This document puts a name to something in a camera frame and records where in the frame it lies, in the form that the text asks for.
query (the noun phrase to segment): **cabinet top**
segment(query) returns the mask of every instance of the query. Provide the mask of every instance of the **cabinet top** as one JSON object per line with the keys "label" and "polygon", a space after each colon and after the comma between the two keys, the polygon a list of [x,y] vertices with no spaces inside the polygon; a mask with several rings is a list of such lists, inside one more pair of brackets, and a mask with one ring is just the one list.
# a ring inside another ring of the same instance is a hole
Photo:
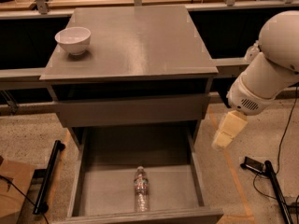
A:
{"label": "cabinet top", "polygon": [[67,27],[92,32],[79,56],[57,46],[41,80],[134,80],[218,73],[184,6],[76,8]]}

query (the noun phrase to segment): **drawer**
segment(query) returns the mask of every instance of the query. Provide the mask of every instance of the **drawer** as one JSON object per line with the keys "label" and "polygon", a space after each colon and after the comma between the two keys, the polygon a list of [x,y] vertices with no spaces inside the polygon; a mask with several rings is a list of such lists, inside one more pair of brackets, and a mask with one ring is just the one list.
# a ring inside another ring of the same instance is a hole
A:
{"label": "drawer", "polygon": [[64,127],[87,127],[201,120],[209,96],[183,94],[55,102]]}
{"label": "drawer", "polygon": [[[188,128],[180,123],[86,129],[68,218],[70,223],[217,223],[206,206]],[[150,211],[134,210],[133,179],[143,165]]]}

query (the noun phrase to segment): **cabinet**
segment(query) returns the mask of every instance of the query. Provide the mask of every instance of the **cabinet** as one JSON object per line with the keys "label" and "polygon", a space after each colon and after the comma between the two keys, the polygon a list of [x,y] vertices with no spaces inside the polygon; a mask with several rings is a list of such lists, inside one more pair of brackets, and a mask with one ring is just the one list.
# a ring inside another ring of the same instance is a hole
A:
{"label": "cabinet", "polygon": [[[185,7],[75,10],[88,50],[59,47],[41,80],[80,150],[61,223],[216,223],[193,150],[217,68]],[[149,172],[150,211],[134,212],[133,174]]]}

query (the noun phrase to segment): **concrete floor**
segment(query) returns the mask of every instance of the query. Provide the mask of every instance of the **concrete floor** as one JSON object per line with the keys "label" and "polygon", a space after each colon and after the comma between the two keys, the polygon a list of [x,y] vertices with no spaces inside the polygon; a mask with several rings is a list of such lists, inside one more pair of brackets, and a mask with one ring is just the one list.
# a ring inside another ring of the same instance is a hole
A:
{"label": "concrete floor", "polygon": [[[195,143],[203,173],[204,189],[209,205],[222,208],[224,223],[284,223],[276,200],[259,194],[253,187],[254,174],[240,168],[245,156],[257,161],[270,160],[277,169],[278,145],[283,135],[294,99],[278,99],[262,114],[249,117],[247,128],[228,146],[217,152],[211,148],[217,124],[228,109],[221,103],[209,106],[206,119],[201,123]],[[59,161],[60,173],[55,173],[52,194],[49,196],[50,210],[46,214],[49,222],[64,220],[74,181],[77,148],[51,112],[50,107],[21,107],[17,115],[10,116],[5,107],[0,107],[0,154],[5,159],[21,161],[45,168],[54,141],[66,144]],[[293,111],[289,129],[281,151],[278,182],[285,197],[296,198],[299,194],[299,105]],[[269,180],[257,178],[256,186],[263,193],[274,196]],[[38,193],[38,184],[33,184],[28,196],[33,200]],[[43,217],[32,215],[33,206],[25,202],[19,224],[45,223]]]}

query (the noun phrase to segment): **white bowl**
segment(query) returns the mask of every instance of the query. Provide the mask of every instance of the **white bowl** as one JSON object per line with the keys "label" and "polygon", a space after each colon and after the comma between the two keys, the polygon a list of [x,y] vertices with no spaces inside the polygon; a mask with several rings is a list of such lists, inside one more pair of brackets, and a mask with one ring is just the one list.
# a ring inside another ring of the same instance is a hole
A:
{"label": "white bowl", "polygon": [[85,27],[70,27],[55,36],[59,46],[72,55],[82,54],[91,42],[91,31]]}

